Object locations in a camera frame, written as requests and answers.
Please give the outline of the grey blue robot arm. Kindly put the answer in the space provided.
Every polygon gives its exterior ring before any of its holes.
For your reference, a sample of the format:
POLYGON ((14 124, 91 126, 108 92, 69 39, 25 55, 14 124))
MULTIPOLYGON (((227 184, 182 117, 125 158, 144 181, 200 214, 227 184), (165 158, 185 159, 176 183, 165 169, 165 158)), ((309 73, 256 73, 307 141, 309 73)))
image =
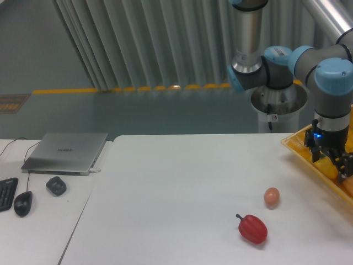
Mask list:
POLYGON ((352 102, 352 17, 339 1, 303 1, 303 5, 332 42, 315 49, 290 50, 272 46, 259 52, 262 10, 266 1, 232 1, 237 12, 240 42, 228 66, 231 86, 238 90, 265 86, 290 98, 293 80, 300 80, 314 95, 314 120, 304 144, 313 162, 325 154, 338 171, 339 182, 352 176, 348 138, 352 102))

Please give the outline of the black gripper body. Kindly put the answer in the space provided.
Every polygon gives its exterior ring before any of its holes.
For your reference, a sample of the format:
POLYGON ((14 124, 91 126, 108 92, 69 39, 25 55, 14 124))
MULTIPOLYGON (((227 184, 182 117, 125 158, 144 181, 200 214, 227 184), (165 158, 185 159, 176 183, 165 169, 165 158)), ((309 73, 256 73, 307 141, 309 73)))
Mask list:
POLYGON ((306 147, 319 146, 322 150, 335 150, 339 153, 345 152, 345 144, 348 138, 349 127, 339 131, 327 131, 319 127, 317 119, 312 120, 311 128, 307 129, 304 136, 306 147))

